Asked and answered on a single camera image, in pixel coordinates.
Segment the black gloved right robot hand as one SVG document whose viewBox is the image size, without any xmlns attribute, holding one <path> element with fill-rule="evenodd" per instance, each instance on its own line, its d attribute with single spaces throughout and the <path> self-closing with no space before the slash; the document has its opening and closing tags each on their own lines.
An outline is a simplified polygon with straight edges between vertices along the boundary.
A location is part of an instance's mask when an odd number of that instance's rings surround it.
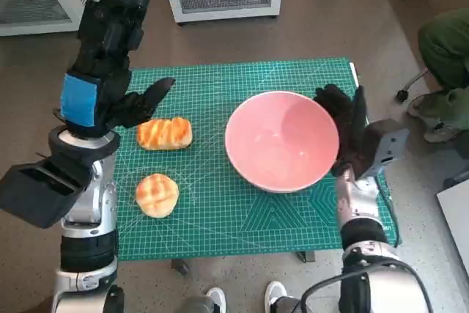
<svg viewBox="0 0 469 313">
<path fill-rule="evenodd" d="M 339 177 L 348 169 L 361 165 L 361 139 L 366 127 L 366 101 L 364 89 L 359 85 L 351 99 L 335 84 L 316 88 L 314 100 L 333 118 L 339 133 L 339 152 L 331 174 Z"/>
</svg>

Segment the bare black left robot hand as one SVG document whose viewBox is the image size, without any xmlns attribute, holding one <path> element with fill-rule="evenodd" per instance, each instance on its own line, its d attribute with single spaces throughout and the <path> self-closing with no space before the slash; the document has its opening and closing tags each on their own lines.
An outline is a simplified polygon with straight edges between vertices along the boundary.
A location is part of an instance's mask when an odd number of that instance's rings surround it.
<svg viewBox="0 0 469 313">
<path fill-rule="evenodd" d="M 173 86 L 161 78 L 144 92 L 129 92 L 129 53 L 144 36 L 149 0 L 88 0 L 78 29 L 78 56 L 66 72 L 60 113 L 71 134 L 100 138 L 115 127 L 151 119 Z"/>
</svg>

